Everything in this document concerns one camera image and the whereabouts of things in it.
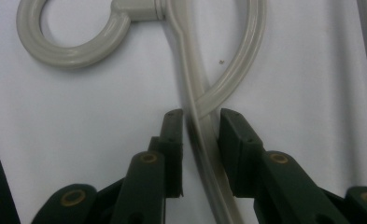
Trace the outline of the beige plastic hanger round hook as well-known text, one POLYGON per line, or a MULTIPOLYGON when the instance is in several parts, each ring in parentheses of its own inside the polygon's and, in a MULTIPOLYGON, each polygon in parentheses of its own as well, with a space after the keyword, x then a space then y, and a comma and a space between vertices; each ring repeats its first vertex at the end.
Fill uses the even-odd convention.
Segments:
MULTIPOLYGON (((239 224, 240 214, 224 170, 219 150, 220 110, 198 118, 195 101, 211 88, 200 82, 201 66, 196 57, 189 25, 188 0, 112 0, 111 13, 104 29, 92 40, 76 47, 59 47, 43 35, 40 17, 47 0, 21 0, 17 12, 17 31, 28 53, 38 61, 59 68, 81 68, 103 60, 126 36, 134 21, 165 20, 177 41, 188 106, 183 123, 189 121, 199 148, 200 168, 205 191, 216 220, 239 224)), ((103 190, 76 184, 54 193, 35 216, 34 224, 110 224, 123 179, 103 190)), ((367 224, 367 187, 350 188, 344 196, 322 191, 348 219, 349 224, 367 224)))

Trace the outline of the clear plastic tube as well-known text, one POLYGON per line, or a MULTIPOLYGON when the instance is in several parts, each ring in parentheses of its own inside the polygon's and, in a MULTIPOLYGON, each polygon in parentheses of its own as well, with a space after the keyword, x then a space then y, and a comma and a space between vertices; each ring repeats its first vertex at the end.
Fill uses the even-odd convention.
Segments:
POLYGON ((248 74, 261 46, 266 8, 266 0, 247 0, 246 29, 239 48, 221 77, 195 101, 199 119, 209 115, 227 100, 248 74))

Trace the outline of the white table mat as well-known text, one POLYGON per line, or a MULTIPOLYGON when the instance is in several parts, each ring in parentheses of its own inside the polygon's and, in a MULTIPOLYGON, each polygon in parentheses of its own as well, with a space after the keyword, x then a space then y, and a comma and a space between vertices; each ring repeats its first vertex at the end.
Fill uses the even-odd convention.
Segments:
MULTIPOLYGON (((45 65, 16 30, 20 0, 0 0, 0 158, 22 222, 56 190, 104 188, 185 106, 174 34, 135 22, 83 69, 45 65)), ((268 150, 290 154, 324 189, 367 186, 367 57, 357 0, 266 0, 261 48, 225 102, 268 150)))

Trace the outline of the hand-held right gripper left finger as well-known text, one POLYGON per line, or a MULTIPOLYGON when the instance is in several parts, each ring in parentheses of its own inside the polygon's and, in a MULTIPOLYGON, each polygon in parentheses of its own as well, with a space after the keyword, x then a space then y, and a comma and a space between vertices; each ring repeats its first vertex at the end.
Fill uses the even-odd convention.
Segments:
POLYGON ((110 224, 164 224, 165 200, 183 195, 183 111, 167 112, 148 149, 133 156, 110 224))

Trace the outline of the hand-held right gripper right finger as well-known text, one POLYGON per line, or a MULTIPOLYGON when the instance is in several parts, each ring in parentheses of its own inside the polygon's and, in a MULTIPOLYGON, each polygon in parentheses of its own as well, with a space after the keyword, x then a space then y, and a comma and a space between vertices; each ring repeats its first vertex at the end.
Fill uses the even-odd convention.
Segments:
POLYGON ((349 224, 296 160, 265 150, 244 116, 227 108, 219 150, 233 196, 252 198, 261 224, 349 224))

